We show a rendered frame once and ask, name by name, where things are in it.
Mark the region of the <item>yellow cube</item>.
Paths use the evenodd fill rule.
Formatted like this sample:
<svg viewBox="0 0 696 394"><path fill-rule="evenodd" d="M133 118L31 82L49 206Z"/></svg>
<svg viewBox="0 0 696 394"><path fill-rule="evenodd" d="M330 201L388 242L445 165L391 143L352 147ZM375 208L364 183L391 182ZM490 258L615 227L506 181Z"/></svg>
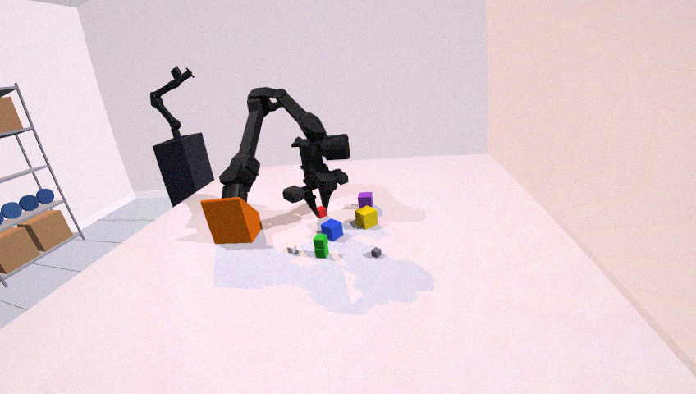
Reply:
<svg viewBox="0 0 696 394"><path fill-rule="evenodd" d="M378 214L377 210L374 208L364 206L355 210L355 220L356 224L363 229L369 229L370 227L378 225Z"/></svg>

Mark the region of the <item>blue block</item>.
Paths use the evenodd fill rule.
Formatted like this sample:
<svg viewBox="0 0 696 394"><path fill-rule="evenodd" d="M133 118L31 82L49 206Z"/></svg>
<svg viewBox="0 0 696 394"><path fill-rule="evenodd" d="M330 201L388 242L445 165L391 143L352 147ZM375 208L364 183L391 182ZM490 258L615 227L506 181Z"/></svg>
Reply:
<svg viewBox="0 0 696 394"><path fill-rule="evenodd" d="M327 235L329 241L335 241L341 236L343 236L343 230L341 222L333 219L329 219L325 223L321 224L322 235Z"/></svg>

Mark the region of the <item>purple cube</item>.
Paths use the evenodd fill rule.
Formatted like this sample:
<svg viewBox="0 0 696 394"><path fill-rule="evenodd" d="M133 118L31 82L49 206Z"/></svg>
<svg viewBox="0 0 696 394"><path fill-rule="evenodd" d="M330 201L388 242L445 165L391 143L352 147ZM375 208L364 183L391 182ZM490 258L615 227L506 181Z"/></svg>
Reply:
<svg viewBox="0 0 696 394"><path fill-rule="evenodd" d="M360 192L358 196L359 208L364 206L373 207L373 195L372 192Z"/></svg>

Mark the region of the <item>red block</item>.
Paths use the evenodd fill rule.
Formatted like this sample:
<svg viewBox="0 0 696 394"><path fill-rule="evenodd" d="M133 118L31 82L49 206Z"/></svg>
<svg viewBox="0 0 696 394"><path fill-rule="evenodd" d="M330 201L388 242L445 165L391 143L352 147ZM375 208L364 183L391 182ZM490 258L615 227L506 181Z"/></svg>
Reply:
<svg viewBox="0 0 696 394"><path fill-rule="evenodd" d="M323 218L323 217L327 216L327 210L323 206L318 207L317 210L318 210L318 216L315 215L316 217Z"/></svg>

